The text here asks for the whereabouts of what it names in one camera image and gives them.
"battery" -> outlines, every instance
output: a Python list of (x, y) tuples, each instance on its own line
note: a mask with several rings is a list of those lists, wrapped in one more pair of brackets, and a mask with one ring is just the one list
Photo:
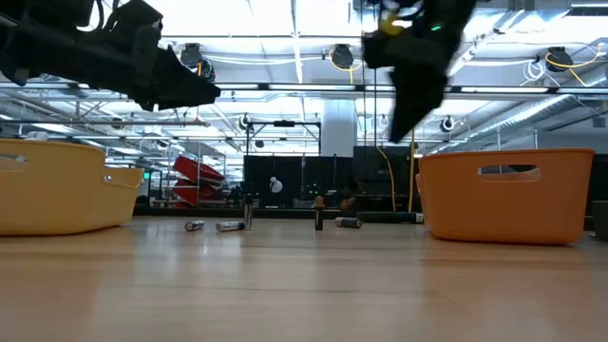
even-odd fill
[(205, 226), (205, 221), (199, 220), (199, 221), (188, 222), (188, 223), (186, 223), (185, 226), (183, 226), (183, 228), (187, 232), (194, 232), (194, 231), (201, 230), (204, 226)]
[(335, 226), (340, 228), (359, 229), (363, 226), (363, 221), (357, 218), (336, 218)]
[(245, 222), (221, 222), (216, 224), (218, 233), (235, 232), (245, 229)]

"wooden table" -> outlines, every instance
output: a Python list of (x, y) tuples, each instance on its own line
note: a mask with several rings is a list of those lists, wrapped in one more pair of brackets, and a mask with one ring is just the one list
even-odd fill
[(186, 233), (186, 221), (0, 238), (0, 341), (608, 339), (608, 244), (590, 238), (469, 244), (272, 219)]

